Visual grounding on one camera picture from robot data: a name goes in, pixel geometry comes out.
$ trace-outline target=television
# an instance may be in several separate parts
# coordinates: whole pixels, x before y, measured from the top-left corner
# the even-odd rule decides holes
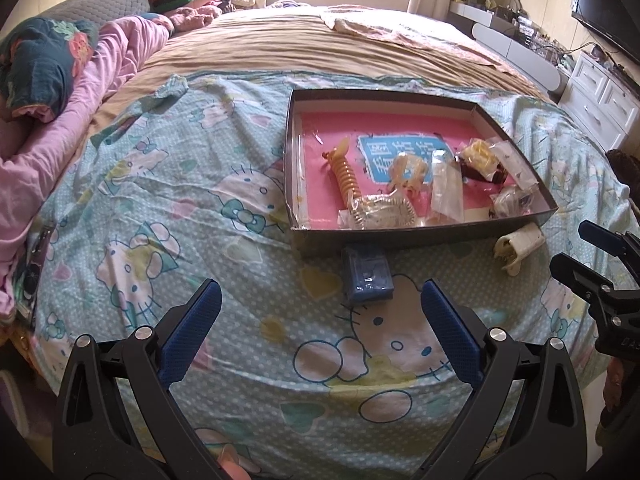
[[[640,29],[621,0],[573,0],[572,16],[640,64]]]

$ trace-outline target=white dresser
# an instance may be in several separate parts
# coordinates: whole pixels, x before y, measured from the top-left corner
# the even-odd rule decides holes
[[[585,53],[559,105],[603,150],[639,155],[640,100]]]

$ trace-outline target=polka dot fabric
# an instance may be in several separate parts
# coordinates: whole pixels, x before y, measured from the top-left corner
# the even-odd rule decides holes
[[[379,88],[482,105],[513,138],[559,204],[547,244],[510,278],[495,240],[390,252],[394,299],[342,305],[338,258],[300,261],[287,241],[282,147],[294,88]],[[460,383],[421,314],[436,278],[459,304],[516,339],[561,337],[585,386],[606,364],[586,305],[550,278],[566,252],[630,287],[625,269],[578,238],[589,219],[640,234],[628,188],[557,107],[484,89],[408,78],[305,72],[173,76],[92,137],[42,207],[56,231],[40,282],[34,352],[60,387],[74,339],[123,338],[155,325],[205,278],[222,312],[172,395],[213,453],[233,443],[268,478],[402,479],[459,413]],[[36,238],[37,230],[30,240]],[[144,446],[144,421],[122,386]],[[511,396],[492,439],[506,430]]]

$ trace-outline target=blue gripper pad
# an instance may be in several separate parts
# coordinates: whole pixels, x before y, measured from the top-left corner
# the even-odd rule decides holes
[[[222,291],[210,282],[162,346],[158,380],[166,389],[183,378],[222,307]]]
[[[593,222],[588,220],[580,222],[578,234],[585,242],[611,254],[611,256],[620,257],[625,254],[626,244],[622,238]]]
[[[458,378],[473,389],[484,380],[481,349],[433,280],[422,286],[422,311]]]

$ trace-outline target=silver bolt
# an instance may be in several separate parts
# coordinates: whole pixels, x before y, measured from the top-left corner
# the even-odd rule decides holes
[[[492,328],[489,335],[491,339],[495,339],[496,341],[504,341],[507,339],[507,333],[501,328]]]
[[[87,346],[89,343],[91,342],[91,337],[88,336],[87,334],[81,335],[78,339],[76,339],[76,344],[80,347],[80,348],[84,348],[85,346]]]
[[[558,337],[552,337],[549,343],[556,350],[562,350],[564,348],[564,342]]]
[[[148,339],[152,332],[150,326],[141,326],[136,330],[136,339]]]

